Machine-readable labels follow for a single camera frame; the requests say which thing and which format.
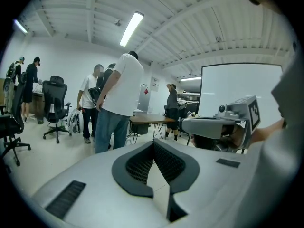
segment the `backpack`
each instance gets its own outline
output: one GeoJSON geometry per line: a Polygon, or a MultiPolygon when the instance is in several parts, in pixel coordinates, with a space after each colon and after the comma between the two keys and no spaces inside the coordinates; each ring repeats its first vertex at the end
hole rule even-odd
{"type": "Polygon", "coordinates": [[[84,130],[84,118],[82,110],[74,109],[67,119],[68,131],[70,133],[81,133],[84,130]]]}
{"type": "Polygon", "coordinates": [[[15,62],[13,62],[10,65],[10,67],[9,67],[7,73],[6,73],[6,77],[7,78],[13,78],[15,76],[15,74],[16,74],[16,65],[15,65],[15,62]]]}

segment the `bag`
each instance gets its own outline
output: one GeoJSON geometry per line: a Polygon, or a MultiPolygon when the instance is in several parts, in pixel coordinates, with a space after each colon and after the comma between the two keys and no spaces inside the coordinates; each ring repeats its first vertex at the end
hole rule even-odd
{"type": "Polygon", "coordinates": [[[100,89],[98,87],[91,88],[89,89],[89,93],[92,98],[93,104],[96,105],[100,95],[100,89]]]}
{"type": "Polygon", "coordinates": [[[9,67],[7,73],[6,73],[6,77],[7,77],[7,78],[13,78],[13,77],[15,76],[15,74],[16,74],[16,65],[15,65],[15,63],[13,62],[13,63],[10,65],[10,67],[9,67]]]}
{"type": "Polygon", "coordinates": [[[82,111],[74,109],[67,119],[68,131],[70,133],[82,133],[84,130],[84,118],[82,111]]]}

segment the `hand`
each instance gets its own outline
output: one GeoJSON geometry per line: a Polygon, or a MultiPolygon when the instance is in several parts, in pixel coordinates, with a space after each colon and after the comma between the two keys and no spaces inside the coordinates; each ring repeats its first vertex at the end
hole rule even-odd
{"type": "Polygon", "coordinates": [[[103,103],[104,103],[104,98],[103,97],[99,97],[98,100],[97,100],[97,102],[96,102],[96,109],[97,109],[97,111],[100,112],[100,108],[103,105],[103,103]]]}

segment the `ceiling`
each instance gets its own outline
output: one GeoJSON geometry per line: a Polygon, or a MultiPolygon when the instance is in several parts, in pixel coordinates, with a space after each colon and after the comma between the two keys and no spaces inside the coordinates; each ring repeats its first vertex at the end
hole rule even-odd
{"type": "Polygon", "coordinates": [[[282,65],[292,48],[283,18],[248,0],[33,0],[20,20],[36,37],[60,34],[121,50],[136,11],[144,19],[125,50],[177,80],[213,64],[282,65]]]}

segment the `blue jeans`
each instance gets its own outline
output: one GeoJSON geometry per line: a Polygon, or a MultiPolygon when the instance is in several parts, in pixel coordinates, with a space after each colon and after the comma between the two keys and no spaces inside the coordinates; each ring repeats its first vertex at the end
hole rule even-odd
{"type": "Polygon", "coordinates": [[[114,133],[113,149],[125,146],[129,119],[129,116],[118,115],[101,109],[98,113],[94,139],[96,154],[108,151],[112,133],[114,133]]]}

